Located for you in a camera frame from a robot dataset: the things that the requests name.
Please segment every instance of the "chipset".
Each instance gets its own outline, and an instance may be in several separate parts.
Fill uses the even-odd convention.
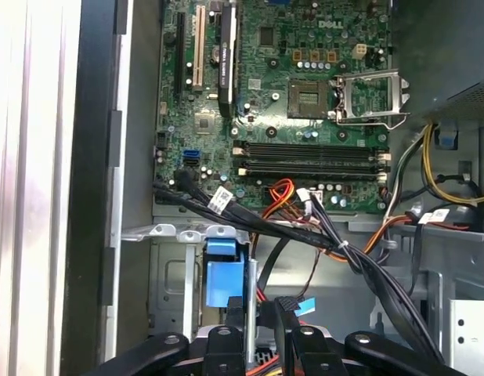
[[[198,135],[211,135],[214,131],[214,114],[195,114],[195,132]]]

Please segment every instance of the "cable tie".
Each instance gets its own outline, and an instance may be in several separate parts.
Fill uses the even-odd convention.
[[[346,241],[346,240],[343,240],[339,245],[338,245],[338,249],[342,249],[344,247],[346,247],[347,245],[349,245],[349,242]]]

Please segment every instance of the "motherboard mounting screw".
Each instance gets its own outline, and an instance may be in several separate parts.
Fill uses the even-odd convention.
[[[276,128],[275,127],[268,127],[265,131],[266,136],[272,139],[276,136]]]

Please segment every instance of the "black cable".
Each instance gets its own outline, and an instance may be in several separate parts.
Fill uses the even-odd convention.
[[[265,291],[266,285],[268,284],[268,279],[270,278],[270,274],[272,273],[273,267],[275,266],[275,262],[279,258],[280,253],[282,253],[282,250],[288,244],[289,239],[282,238],[277,242],[277,244],[275,244],[275,247],[273,247],[273,250],[270,252],[258,278],[258,287],[261,291]]]

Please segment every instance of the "metal bracket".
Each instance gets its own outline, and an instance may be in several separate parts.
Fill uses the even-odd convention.
[[[157,224],[122,230],[124,241],[143,241],[153,237],[176,237],[179,243],[199,244],[208,238],[235,239],[239,244],[250,244],[249,234],[224,225]]]
[[[355,114],[353,112],[353,92],[355,81],[373,81],[387,78],[389,80],[388,87],[390,88],[391,97],[389,104],[391,109],[385,111],[366,111],[363,114]],[[329,111],[329,118],[338,125],[384,125],[387,129],[395,129],[399,127],[409,114],[401,112],[401,108],[410,95],[403,93],[404,89],[409,88],[409,82],[399,76],[399,71],[392,70],[380,70],[377,72],[360,73],[360,74],[346,74],[342,76],[336,76],[334,80],[330,82],[330,85],[336,90],[339,98],[338,106]],[[375,123],[350,123],[351,120],[367,120],[373,118],[403,116],[403,120],[394,125],[389,126],[384,122]]]

